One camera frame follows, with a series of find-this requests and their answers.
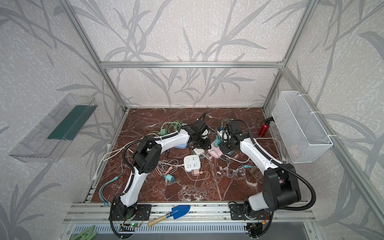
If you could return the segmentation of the pink plug adapter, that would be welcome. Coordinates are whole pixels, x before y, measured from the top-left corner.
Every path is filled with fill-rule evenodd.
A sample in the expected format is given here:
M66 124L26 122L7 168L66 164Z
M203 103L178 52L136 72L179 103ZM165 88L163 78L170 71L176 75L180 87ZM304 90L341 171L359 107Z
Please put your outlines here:
M192 171L191 171L191 175L192 175L193 177L197 177L197 176L199 176L201 173L202 173L202 172L201 172L200 170L192 170Z

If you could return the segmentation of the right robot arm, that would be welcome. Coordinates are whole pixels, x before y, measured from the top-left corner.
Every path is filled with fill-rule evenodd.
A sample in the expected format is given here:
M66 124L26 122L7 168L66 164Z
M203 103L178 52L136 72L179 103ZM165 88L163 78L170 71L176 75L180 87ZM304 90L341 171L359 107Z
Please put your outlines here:
M225 154L231 151L241 151L261 171L263 176L262 191L248 197L244 209L248 215L260 211L304 211L310 209L317 200L314 187L302 176L296 173L292 164L284 164L270 155L252 135L248 124L243 120L230 120L223 127L225 139L219 147ZM302 200L299 182L310 191L311 199L301 207L292 204Z

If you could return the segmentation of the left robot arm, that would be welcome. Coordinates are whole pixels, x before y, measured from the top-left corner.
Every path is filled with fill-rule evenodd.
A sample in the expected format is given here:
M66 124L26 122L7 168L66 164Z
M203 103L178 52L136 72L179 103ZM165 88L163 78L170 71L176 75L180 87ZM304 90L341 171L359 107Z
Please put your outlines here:
M158 166L160 156L165 151L182 144L202 144L208 147L210 140L204 138L204 133L209 130L202 115L195 122L181 126L179 130L161 137L145 137L134 141L138 147L129 162L127 151L132 146L128 144L123 150L123 162L131 170L130 178L123 192L115 195L111 202L110 219L125 220L135 214L139 194L147 176Z

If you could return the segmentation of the white power strip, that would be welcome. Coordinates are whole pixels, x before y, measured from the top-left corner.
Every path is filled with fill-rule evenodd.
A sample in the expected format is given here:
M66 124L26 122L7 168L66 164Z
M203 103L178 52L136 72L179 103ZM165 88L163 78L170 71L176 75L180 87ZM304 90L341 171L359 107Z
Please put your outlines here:
M201 160L198 155L188 155L184 159L184 168L187 173L201 169Z

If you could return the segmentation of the teal plug adapter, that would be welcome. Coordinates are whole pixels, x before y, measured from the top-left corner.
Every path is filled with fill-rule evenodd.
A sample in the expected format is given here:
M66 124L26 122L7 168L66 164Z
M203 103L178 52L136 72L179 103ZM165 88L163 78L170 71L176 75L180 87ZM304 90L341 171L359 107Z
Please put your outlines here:
M165 175L165 179L170 182L170 183L174 183L175 182L175 177L172 176L172 175Z

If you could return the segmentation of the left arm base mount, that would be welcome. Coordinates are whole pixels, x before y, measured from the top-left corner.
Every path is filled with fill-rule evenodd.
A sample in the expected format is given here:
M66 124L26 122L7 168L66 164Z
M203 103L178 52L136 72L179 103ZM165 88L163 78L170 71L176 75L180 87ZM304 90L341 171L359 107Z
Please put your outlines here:
M152 205L136 204L131 207L113 205L110 211L110 221L148 221L151 215Z

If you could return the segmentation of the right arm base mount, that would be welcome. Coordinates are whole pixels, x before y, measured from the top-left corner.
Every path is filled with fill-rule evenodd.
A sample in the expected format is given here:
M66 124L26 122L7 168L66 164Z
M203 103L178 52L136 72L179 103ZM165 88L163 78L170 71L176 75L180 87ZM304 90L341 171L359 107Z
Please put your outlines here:
M229 202L231 220L234 221L245 221L245 220L256 220L265 221L271 216L266 211L253 211L251 208L244 203Z

